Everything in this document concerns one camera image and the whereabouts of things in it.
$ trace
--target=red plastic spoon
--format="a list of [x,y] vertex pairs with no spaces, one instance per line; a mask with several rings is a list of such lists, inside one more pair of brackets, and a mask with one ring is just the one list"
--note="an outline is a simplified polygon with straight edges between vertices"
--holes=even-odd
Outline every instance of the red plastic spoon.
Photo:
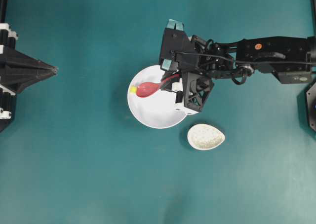
[[167,77],[160,83],[143,82],[137,87],[136,95],[139,97],[149,97],[157,92],[165,82],[175,77],[179,77],[179,75],[172,75],[170,77]]

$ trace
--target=teal background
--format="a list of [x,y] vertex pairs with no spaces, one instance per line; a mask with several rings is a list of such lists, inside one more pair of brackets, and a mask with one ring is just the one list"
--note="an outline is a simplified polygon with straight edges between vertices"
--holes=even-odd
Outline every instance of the teal background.
[[[311,224],[316,142],[304,88],[256,73],[215,82],[201,114],[155,130],[126,91],[158,60],[169,18],[188,35],[313,35],[310,0],[9,0],[17,50],[59,68],[18,97],[0,134],[2,224]],[[226,135],[200,152],[190,126]]]

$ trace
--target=cable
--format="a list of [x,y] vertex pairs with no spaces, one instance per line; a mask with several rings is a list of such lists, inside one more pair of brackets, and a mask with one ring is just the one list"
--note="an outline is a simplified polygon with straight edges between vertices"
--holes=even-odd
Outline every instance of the cable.
[[190,52],[183,52],[183,51],[175,51],[175,53],[180,53],[180,54],[185,54],[185,55],[199,55],[199,56],[211,56],[211,57],[216,57],[220,58],[226,61],[230,61],[233,63],[237,64],[248,64],[248,65],[260,65],[260,64],[301,64],[301,65],[316,65],[315,63],[312,62],[303,62],[303,61],[241,61],[241,60],[235,60],[235,59],[230,59],[224,56],[220,55],[212,55],[212,54],[200,54],[200,53],[190,53]]

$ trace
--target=small white dish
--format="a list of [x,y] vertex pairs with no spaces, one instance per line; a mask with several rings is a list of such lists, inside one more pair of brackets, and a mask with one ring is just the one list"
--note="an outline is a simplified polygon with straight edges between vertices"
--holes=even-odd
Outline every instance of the small white dish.
[[189,144],[197,150],[211,150],[220,146],[225,135],[208,124],[197,124],[188,131]]
[[175,109],[175,93],[158,90],[149,97],[140,98],[130,92],[132,86],[137,87],[143,82],[160,82],[163,74],[160,65],[149,66],[133,78],[127,91],[127,102],[132,114],[139,122],[154,129],[170,128],[187,116]]

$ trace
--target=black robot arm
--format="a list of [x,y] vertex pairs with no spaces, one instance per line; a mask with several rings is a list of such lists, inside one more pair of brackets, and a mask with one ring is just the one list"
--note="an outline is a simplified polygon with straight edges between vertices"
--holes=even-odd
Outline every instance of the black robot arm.
[[281,83],[312,82],[316,63],[316,39],[267,37],[234,43],[188,37],[183,24],[169,20],[164,30],[159,64],[164,77],[180,73],[163,90],[177,93],[178,110],[201,112],[211,92],[213,79],[231,79],[241,85],[255,71],[273,74]]

